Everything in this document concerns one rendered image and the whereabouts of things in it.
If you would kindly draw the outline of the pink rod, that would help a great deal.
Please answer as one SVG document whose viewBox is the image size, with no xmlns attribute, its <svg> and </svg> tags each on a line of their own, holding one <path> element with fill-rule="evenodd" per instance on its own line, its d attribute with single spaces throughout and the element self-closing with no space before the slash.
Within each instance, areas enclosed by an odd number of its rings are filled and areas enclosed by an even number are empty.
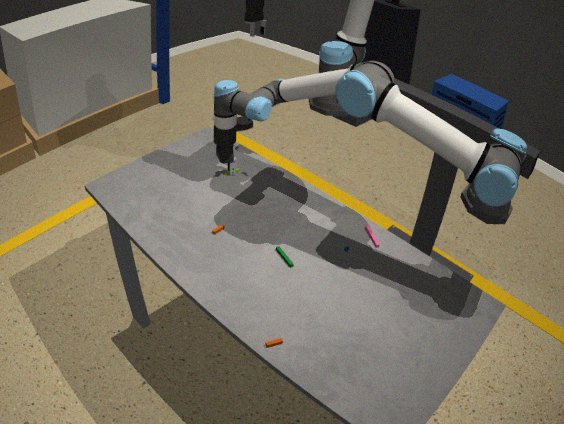
<svg viewBox="0 0 564 424">
<path fill-rule="evenodd" d="M 370 238 L 372 239 L 372 241 L 373 241 L 375 247 L 379 247 L 380 244 L 378 243 L 378 241 L 377 241 L 376 237 L 374 236 L 372 230 L 370 229 L 369 225 L 367 225 L 367 226 L 365 227 L 365 229 L 366 229 L 366 231 L 368 232 Z"/>
</svg>

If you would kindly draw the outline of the orange rod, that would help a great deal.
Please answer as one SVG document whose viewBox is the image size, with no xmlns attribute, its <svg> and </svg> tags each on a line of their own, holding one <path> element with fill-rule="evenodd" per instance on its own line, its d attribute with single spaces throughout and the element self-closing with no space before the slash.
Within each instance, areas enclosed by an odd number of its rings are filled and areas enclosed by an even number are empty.
<svg viewBox="0 0 564 424">
<path fill-rule="evenodd" d="M 222 224 L 220 226 L 218 226 L 217 228 L 215 228 L 214 230 L 212 230 L 213 234 L 216 234 L 218 232 L 220 232 L 221 230 L 223 230 L 225 228 L 225 226 Z"/>
<path fill-rule="evenodd" d="M 282 343 L 283 343 L 283 340 L 282 340 L 282 338 L 280 338 L 280 339 L 276 339 L 276 340 L 266 342 L 266 346 L 271 347 L 271 346 L 275 346 L 275 345 L 282 344 Z"/>
</svg>

